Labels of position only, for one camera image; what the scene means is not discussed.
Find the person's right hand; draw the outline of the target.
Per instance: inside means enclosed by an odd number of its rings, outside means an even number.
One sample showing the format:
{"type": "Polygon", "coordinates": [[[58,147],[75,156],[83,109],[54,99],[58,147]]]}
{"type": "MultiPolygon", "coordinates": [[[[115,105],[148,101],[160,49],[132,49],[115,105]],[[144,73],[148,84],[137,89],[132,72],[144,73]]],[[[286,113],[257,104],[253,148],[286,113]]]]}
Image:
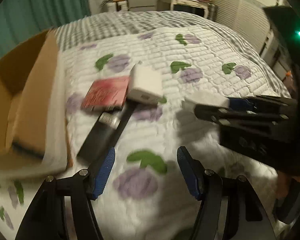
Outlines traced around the person's right hand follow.
{"type": "Polygon", "coordinates": [[[285,198],[289,192],[291,181],[296,180],[300,182],[300,176],[289,176],[283,172],[277,171],[277,186],[276,186],[276,198],[285,198]]]}

